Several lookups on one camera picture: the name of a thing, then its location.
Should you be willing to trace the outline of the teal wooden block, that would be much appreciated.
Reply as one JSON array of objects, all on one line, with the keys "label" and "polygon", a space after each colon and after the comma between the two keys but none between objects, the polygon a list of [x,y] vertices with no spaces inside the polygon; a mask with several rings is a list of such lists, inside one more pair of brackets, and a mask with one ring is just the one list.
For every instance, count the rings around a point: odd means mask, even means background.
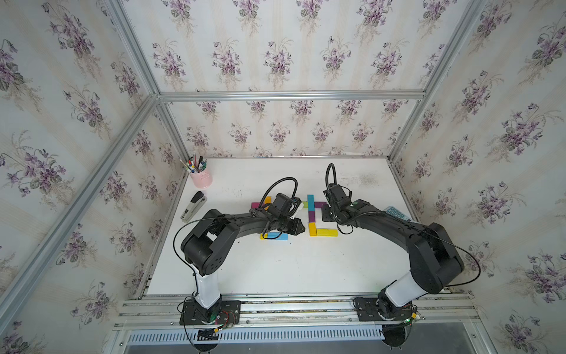
[{"label": "teal wooden block", "polygon": [[308,195],[307,196],[307,209],[308,209],[309,212],[315,211],[314,195]]}]

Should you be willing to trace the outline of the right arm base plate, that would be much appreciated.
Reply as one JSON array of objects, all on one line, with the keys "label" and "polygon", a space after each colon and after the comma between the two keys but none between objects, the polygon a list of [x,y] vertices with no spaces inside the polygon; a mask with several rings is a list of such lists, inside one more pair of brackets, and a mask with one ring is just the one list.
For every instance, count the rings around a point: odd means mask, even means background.
[{"label": "right arm base plate", "polygon": [[411,322],[417,318],[418,308],[412,302],[398,308],[387,299],[358,296],[353,299],[352,304],[360,322]]}]

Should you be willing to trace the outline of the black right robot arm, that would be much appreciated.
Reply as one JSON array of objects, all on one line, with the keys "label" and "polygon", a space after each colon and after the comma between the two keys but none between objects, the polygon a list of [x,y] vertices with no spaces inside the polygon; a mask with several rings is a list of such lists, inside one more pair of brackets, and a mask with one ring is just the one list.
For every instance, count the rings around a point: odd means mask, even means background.
[{"label": "black right robot arm", "polygon": [[408,255],[409,271],[379,293],[377,305],[390,317],[415,299],[438,294],[465,270],[462,250],[437,223],[406,221],[377,209],[367,201],[353,201],[340,184],[328,183],[324,196],[330,215],[341,227],[372,232],[399,246]]}]

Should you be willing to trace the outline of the light blue wooden block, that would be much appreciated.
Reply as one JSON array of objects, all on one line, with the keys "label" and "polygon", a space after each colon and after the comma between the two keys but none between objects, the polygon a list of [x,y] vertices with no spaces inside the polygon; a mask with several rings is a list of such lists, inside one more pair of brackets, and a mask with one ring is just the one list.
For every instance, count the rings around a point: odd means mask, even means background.
[{"label": "light blue wooden block", "polygon": [[288,240],[288,234],[283,232],[269,232],[261,234],[262,240]]}]

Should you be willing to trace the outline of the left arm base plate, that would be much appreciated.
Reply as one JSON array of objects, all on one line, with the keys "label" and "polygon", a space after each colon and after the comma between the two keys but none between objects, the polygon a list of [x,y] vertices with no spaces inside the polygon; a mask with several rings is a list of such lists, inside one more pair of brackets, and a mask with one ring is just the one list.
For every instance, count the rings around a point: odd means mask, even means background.
[{"label": "left arm base plate", "polygon": [[211,308],[201,306],[196,299],[186,298],[177,306],[181,314],[180,325],[237,325],[241,314],[240,301],[228,301],[219,299]]}]

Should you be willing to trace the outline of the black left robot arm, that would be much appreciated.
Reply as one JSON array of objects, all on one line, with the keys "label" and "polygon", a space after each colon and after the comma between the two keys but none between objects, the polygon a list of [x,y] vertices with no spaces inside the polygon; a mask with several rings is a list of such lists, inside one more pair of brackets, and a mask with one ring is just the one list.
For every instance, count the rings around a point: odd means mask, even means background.
[{"label": "black left robot arm", "polygon": [[302,220],[296,218],[296,212],[302,205],[301,199],[279,193],[271,203],[262,202],[248,212],[226,214],[211,209],[198,220],[185,235],[181,246],[173,247],[175,256],[192,270],[196,304],[203,310],[211,310],[221,304],[216,272],[238,239],[270,232],[278,235],[305,232]]}]

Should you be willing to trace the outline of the lemon yellow block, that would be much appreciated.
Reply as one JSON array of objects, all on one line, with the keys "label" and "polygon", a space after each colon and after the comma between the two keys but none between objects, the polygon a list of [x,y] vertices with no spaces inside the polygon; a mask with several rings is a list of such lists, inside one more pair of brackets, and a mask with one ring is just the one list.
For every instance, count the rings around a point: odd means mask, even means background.
[{"label": "lemon yellow block", "polygon": [[317,229],[316,235],[318,237],[337,237],[339,235],[339,231],[334,229]]}]

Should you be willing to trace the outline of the small purple block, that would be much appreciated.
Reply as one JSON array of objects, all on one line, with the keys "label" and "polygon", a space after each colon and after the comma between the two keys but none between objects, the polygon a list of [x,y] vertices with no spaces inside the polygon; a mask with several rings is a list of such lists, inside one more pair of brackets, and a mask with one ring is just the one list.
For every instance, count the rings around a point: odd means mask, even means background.
[{"label": "small purple block", "polygon": [[317,201],[314,203],[316,209],[322,209],[324,206],[327,206],[326,202]]}]

